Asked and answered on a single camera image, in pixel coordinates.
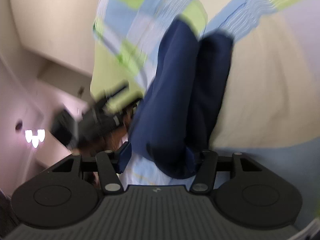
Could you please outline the navy blue garment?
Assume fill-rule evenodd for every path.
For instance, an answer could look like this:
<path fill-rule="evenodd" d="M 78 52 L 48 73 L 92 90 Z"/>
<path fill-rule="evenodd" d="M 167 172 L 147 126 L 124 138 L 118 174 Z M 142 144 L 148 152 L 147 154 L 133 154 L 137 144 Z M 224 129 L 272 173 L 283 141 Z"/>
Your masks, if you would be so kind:
<path fill-rule="evenodd" d="M 233 39 L 216 30 L 201 40 L 175 19 L 163 36 L 155 78 L 129 131 L 132 150 L 174 179 L 192 177 L 217 123 Z"/>

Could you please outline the green covered sofa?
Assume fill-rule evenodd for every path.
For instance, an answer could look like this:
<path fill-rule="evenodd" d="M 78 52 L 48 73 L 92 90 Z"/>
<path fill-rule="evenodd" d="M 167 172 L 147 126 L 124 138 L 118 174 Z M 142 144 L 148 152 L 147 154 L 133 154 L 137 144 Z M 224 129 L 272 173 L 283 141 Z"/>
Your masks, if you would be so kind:
<path fill-rule="evenodd" d="M 95 42 L 94 68 L 91 80 L 91 95 L 99 99 L 104 93 L 109 94 L 124 82 L 129 87 L 110 99 L 108 108 L 112 111 L 119 110 L 128 104 L 134 97 L 143 95 L 145 89 L 135 82 L 133 76 L 121 66 L 114 55 L 100 42 Z"/>

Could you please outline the ceiling lamp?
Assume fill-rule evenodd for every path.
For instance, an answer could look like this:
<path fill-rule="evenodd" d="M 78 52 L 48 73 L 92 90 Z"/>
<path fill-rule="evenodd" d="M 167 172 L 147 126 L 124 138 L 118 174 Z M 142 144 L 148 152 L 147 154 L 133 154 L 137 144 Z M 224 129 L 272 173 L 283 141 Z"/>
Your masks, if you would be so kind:
<path fill-rule="evenodd" d="M 25 130 L 24 132 L 26 142 L 32 144 L 33 148 L 37 148 L 41 142 L 44 142 L 46 131 L 44 129 Z"/>

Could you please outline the plaid bed sheet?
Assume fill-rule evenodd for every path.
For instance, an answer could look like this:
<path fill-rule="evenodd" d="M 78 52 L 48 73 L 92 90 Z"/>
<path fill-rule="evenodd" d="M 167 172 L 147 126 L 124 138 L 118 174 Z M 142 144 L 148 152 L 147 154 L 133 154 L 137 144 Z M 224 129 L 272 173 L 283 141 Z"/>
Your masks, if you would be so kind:
<path fill-rule="evenodd" d="M 203 148 L 319 182 L 319 0 L 99 0 L 91 90 L 144 93 L 124 185 L 190 185 Z"/>

